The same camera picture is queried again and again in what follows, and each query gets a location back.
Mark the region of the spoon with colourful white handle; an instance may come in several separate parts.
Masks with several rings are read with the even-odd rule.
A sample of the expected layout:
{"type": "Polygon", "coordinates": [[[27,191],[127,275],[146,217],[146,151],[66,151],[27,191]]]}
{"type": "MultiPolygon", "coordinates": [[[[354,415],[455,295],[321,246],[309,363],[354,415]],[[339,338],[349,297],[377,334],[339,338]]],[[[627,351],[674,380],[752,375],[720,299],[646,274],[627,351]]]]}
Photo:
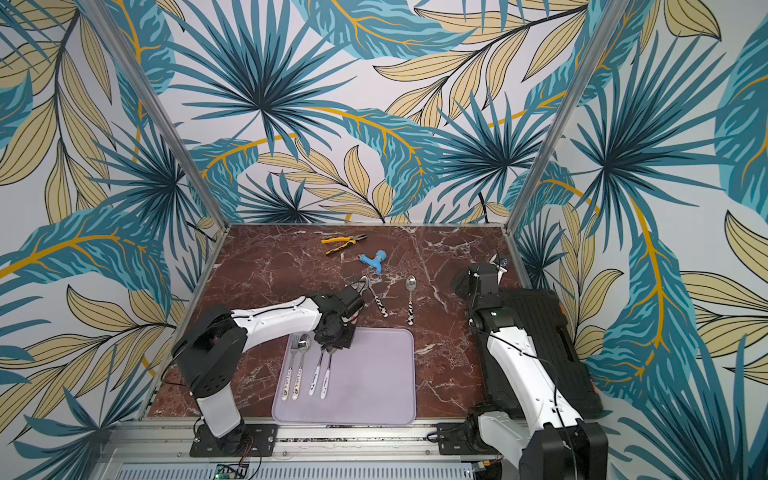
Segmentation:
{"type": "Polygon", "coordinates": [[[298,350],[300,354],[299,365],[294,381],[293,389],[291,392],[291,399],[297,400],[300,396],[301,382],[303,377],[304,363],[306,353],[310,350],[312,344],[312,338],[309,333],[304,333],[300,336],[298,342],[298,350]]]}

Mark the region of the fork with colourful white handle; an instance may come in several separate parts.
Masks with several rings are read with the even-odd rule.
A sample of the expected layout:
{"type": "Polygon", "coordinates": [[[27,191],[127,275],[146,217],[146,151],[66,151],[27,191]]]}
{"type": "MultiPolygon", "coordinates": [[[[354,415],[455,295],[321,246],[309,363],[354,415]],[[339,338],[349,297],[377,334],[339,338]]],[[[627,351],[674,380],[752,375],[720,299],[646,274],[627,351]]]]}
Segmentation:
{"type": "Polygon", "coordinates": [[[290,337],[290,342],[289,342],[287,371],[283,379],[283,384],[282,384],[282,389],[280,394],[281,401],[286,401],[289,396],[291,378],[293,374],[293,364],[295,360],[295,355],[298,352],[298,350],[299,350],[299,338],[295,335],[292,335],[290,337]]]}

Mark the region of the fork with Pochacco white handle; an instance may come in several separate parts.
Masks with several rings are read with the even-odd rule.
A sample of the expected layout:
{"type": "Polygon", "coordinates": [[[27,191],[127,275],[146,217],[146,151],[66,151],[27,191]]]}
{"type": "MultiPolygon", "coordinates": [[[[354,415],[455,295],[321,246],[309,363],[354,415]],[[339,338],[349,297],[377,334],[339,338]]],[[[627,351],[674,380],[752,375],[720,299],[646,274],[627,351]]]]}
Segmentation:
{"type": "Polygon", "coordinates": [[[308,395],[309,396],[313,396],[315,391],[316,391],[316,389],[317,389],[317,384],[318,384],[318,381],[319,381],[319,375],[320,375],[320,370],[321,370],[321,367],[322,367],[322,364],[323,364],[324,356],[325,356],[325,351],[323,349],[321,349],[320,350],[320,356],[319,356],[318,362],[317,362],[317,364],[315,366],[313,377],[312,377],[312,380],[311,380],[311,383],[310,383],[310,387],[309,387],[309,390],[308,390],[308,395]]]}

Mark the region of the spoon with Pochacco white handle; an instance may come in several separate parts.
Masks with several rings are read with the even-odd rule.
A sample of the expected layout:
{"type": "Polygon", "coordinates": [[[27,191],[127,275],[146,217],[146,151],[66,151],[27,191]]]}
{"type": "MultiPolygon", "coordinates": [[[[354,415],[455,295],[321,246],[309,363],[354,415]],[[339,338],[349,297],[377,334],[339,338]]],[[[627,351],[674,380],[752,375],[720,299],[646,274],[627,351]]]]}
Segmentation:
{"type": "Polygon", "coordinates": [[[336,352],[336,348],[329,347],[327,350],[328,353],[328,363],[326,365],[326,369],[324,372],[323,382],[321,386],[321,393],[320,398],[326,399],[329,392],[330,387],[330,379],[331,379],[331,372],[332,372],[332,361],[333,361],[333,355],[336,352]]]}

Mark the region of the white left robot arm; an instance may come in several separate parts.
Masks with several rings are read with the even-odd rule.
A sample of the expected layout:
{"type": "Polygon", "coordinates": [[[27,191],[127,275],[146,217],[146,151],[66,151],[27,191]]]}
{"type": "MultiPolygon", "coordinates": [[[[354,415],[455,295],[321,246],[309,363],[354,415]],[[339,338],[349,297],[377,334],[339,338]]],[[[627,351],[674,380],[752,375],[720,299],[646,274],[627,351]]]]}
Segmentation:
{"type": "Polygon", "coordinates": [[[352,285],[255,309],[215,306],[206,310],[172,348],[172,360],[196,402],[205,430],[216,440],[239,438],[244,421],[231,381],[242,355],[268,341],[311,333],[332,352],[351,346],[365,302],[352,285]]]}

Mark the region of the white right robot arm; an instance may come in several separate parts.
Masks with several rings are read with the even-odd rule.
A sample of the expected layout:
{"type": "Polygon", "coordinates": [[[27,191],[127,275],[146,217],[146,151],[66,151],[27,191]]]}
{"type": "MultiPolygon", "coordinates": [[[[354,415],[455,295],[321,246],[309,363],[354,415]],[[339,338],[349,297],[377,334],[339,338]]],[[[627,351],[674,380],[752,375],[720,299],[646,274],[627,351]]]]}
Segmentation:
{"type": "Polygon", "coordinates": [[[578,359],[558,297],[505,290],[497,261],[459,271],[485,392],[461,423],[441,423],[443,455],[492,455],[521,479],[604,479],[609,440],[596,423],[602,403],[578,359]]]}

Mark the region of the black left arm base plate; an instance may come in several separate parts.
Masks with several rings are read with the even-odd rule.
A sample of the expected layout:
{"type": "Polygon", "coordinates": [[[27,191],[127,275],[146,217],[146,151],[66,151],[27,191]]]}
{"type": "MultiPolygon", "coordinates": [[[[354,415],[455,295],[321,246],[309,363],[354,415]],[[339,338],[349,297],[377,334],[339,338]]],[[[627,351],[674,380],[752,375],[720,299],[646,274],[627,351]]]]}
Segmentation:
{"type": "Polygon", "coordinates": [[[242,423],[222,438],[215,437],[206,424],[194,434],[189,455],[193,458],[271,457],[278,433],[276,424],[242,423]]]}

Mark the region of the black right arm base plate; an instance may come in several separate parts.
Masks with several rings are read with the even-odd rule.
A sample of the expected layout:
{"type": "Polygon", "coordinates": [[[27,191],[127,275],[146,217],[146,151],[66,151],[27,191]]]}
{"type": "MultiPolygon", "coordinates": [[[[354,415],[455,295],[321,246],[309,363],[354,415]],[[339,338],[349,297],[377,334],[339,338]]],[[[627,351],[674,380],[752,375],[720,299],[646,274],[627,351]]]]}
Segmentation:
{"type": "Polygon", "coordinates": [[[481,442],[468,421],[441,422],[428,439],[438,445],[441,455],[491,455],[496,451],[481,442]]]}

